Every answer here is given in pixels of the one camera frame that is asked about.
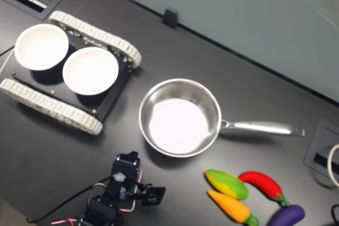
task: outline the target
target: pan handle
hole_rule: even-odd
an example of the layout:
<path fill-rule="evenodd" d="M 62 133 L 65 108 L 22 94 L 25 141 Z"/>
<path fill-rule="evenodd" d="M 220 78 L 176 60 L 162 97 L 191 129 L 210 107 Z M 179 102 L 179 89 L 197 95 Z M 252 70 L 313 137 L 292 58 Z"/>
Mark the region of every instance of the pan handle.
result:
<path fill-rule="evenodd" d="M 221 120 L 222 129 L 240 129 L 287 136 L 305 136 L 303 128 L 275 122 L 228 122 Z"/>

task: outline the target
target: white bowl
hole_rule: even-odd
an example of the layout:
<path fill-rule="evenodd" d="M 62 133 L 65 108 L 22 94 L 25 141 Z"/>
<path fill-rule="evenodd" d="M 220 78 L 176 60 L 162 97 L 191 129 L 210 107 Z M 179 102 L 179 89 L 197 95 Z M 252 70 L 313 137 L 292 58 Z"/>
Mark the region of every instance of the white bowl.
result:
<path fill-rule="evenodd" d="M 118 77 L 115 56 L 99 47 L 74 52 L 66 60 L 63 78 L 66 85 L 80 95 L 96 95 L 110 88 Z"/>
<path fill-rule="evenodd" d="M 23 67 L 42 71 L 60 63 L 68 51 L 67 34 L 58 26 L 39 24 L 23 31 L 16 40 L 14 53 Z"/>

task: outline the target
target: toy red pepper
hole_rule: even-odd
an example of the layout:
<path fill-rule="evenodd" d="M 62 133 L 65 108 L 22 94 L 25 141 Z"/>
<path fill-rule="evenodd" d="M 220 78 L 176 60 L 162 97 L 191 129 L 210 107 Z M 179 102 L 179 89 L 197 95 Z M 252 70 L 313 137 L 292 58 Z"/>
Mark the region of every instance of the toy red pepper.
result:
<path fill-rule="evenodd" d="M 263 191 L 269 198 L 282 202 L 286 206 L 289 206 L 290 203 L 285 199 L 282 194 L 280 186 L 269 176 L 257 172 L 257 171 L 247 171 L 242 173 L 239 176 L 239 179 L 244 183 L 250 183 Z"/>

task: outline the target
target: plastic vegetable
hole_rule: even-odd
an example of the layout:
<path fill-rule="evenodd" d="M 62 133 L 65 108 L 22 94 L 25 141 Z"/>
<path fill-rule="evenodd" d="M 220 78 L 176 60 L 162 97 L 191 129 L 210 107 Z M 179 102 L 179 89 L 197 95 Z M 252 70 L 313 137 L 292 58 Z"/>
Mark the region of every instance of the plastic vegetable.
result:
<path fill-rule="evenodd" d="M 254 185 L 274 201 L 282 202 L 286 206 L 290 205 L 283 195 L 280 186 L 269 176 L 257 171 L 247 171 L 242 173 L 239 179 L 244 183 Z"/>
<path fill-rule="evenodd" d="M 210 190 L 207 193 L 236 222 L 248 224 L 249 226 L 259 225 L 259 221 L 251 215 L 249 208 L 245 204 L 216 191 Z"/>
<path fill-rule="evenodd" d="M 209 169 L 205 171 L 205 176 L 215 189 L 230 197 L 244 200 L 248 196 L 248 190 L 244 183 L 231 174 L 221 170 Z"/>
<path fill-rule="evenodd" d="M 283 207 L 271 219 L 269 226 L 292 226 L 305 217 L 305 211 L 298 205 Z"/>

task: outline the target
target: desk surface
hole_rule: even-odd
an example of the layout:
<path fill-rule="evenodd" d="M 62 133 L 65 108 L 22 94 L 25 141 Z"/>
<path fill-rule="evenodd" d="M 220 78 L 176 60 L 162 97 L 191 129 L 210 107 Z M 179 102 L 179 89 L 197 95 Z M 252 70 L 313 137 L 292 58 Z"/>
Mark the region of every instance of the desk surface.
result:
<path fill-rule="evenodd" d="M 321 118 L 339 124 L 339 109 L 182 30 L 162 25 L 159 17 L 127 0 L 64 0 L 59 10 L 132 42 L 143 55 L 98 137 L 62 126 L 0 94 L 0 196 L 30 218 L 39 217 L 91 183 L 107 176 L 114 156 L 138 151 L 144 182 L 166 186 L 159 207 L 137 207 L 125 225 L 235 225 L 207 197 L 206 169 L 234 175 L 259 170 L 272 176 L 288 200 L 306 210 L 300 225 L 330 225 L 336 189 L 320 186 L 302 161 Z M 0 2 L 0 49 L 38 20 Z M 11 59 L 0 79 L 17 65 Z M 169 158 L 153 150 L 138 124 L 142 98 L 155 84 L 189 78 L 208 87 L 226 120 L 279 121 L 303 126 L 304 138 L 224 133 L 204 153 Z M 321 182 L 329 181 L 317 176 Z M 265 225 L 279 208 L 249 187 L 245 200 Z M 51 219 L 74 217 L 85 196 Z M 41 222 L 49 225 L 49 220 Z"/>

